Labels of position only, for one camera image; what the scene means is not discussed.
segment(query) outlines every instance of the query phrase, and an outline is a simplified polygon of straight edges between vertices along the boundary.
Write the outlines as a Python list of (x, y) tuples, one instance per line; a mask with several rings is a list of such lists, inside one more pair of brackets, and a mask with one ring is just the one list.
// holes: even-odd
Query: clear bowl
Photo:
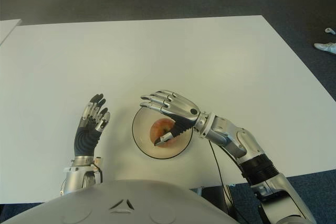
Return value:
[(193, 129), (189, 129), (177, 136), (176, 141), (165, 147), (154, 146), (150, 139), (150, 130), (152, 125), (159, 119), (170, 117), (148, 108), (141, 108), (135, 115), (132, 125), (133, 138), (138, 148), (146, 155), (167, 159), (177, 156), (183, 152), (190, 143), (193, 136)]

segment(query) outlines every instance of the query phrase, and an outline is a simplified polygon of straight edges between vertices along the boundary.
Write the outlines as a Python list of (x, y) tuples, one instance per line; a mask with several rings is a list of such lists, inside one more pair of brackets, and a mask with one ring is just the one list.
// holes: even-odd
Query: apple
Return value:
[[(150, 139), (152, 143), (155, 142), (160, 136), (163, 136), (168, 131), (170, 131), (175, 122), (173, 120), (170, 120), (168, 118), (161, 118), (157, 120), (155, 123), (153, 123), (151, 130), (150, 130)], [(164, 144), (158, 145), (157, 147), (169, 147), (172, 144), (174, 144), (176, 141), (176, 138), (172, 138), (165, 142)]]

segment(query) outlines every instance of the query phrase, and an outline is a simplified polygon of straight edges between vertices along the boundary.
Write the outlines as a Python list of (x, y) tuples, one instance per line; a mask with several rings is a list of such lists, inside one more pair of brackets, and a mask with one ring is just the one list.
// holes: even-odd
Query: sneaker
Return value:
[(320, 43), (315, 43), (314, 47), (316, 49), (319, 49), (321, 51), (328, 52), (332, 55), (336, 55), (336, 43), (330, 42), (327, 44), (320, 44)]

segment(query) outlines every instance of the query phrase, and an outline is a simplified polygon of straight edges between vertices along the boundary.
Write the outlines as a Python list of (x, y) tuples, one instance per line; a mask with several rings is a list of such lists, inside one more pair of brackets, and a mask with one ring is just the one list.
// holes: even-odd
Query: wire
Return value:
[(210, 144), (212, 153), (214, 154), (214, 158), (215, 158), (215, 161), (216, 161), (216, 164), (217, 164), (217, 168), (218, 168), (219, 177), (220, 177), (220, 179), (221, 179), (220, 182), (222, 183), (222, 187), (223, 187), (223, 190), (224, 190), (224, 193), (225, 193), (227, 199), (230, 201), (230, 203), (232, 204), (232, 207), (233, 207), (233, 208), (236, 210), (236, 212), (242, 217), (242, 219), (243, 219), (246, 223), (249, 223), (249, 222), (245, 219), (245, 217), (240, 213), (240, 211), (238, 211), (238, 209), (236, 208), (235, 204), (233, 203), (233, 201), (232, 201), (232, 200), (230, 199), (230, 197), (228, 196), (228, 194), (227, 194), (227, 192), (226, 192), (226, 190), (225, 190), (225, 187), (224, 187), (223, 180), (222, 180), (222, 174), (221, 174), (221, 172), (220, 172), (221, 169), (219, 168), (218, 160), (217, 160), (215, 151), (214, 151), (214, 149), (213, 149), (213, 147), (212, 147), (212, 144), (211, 144), (210, 140), (209, 140), (209, 144)]
[(100, 173), (100, 182), (103, 183), (103, 171), (95, 164), (93, 164)]

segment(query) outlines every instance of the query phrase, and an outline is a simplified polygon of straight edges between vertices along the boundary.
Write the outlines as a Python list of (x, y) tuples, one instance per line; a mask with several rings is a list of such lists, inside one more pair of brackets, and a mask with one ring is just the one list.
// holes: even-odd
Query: robotic arm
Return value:
[(202, 137), (222, 148), (240, 169), (261, 202), (259, 213), (265, 223), (316, 223), (287, 178), (277, 171), (248, 130), (214, 113), (201, 112), (196, 104), (172, 91), (160, 90), (141, 98), (148, 102), (140, 106), (175, 121), (174, 127), (158, 138), (155, 145), (194, 127)]
[(99, 112), (105, 101), (103, 94), (96, 94), (83, 111), (75, 136), (75, 159), (71, 167), (65, 168), (67, 177), (61, 186), (61, 196), (94, 185), (97, 171), (102, 182), (100, 158), (94, 159), (94, 148), (110, 120), (107, 108)]

